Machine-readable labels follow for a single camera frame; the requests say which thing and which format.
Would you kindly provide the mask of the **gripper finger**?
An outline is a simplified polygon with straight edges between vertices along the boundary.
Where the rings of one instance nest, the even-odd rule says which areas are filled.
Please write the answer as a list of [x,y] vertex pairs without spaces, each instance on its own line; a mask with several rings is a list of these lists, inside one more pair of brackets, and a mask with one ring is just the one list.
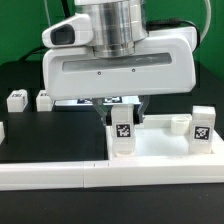
[[139,107],[135,107],[133,112],[133,121],[135,125],[141,124],[143,122],[144,112],[149,105],[150,97],[148,95],[139,96],[139,102]]
[[111,126],[112,120],[111,120],[111,113],[107,109],[107,107],[104,105],[104,99],[103,98],[93,98],[92,104],[95,110],[98,112],[98,114],[101,116],[101,121],[104,126]]

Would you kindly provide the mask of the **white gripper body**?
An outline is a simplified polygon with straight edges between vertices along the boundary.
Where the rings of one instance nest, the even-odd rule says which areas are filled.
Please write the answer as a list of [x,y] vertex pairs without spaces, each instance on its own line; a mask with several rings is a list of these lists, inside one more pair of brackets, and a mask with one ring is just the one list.
[[184,93],[196,84],[192,27],[151,31],[127,57],[97,58],[90,47],[47,51],[43,80],[53,100]]

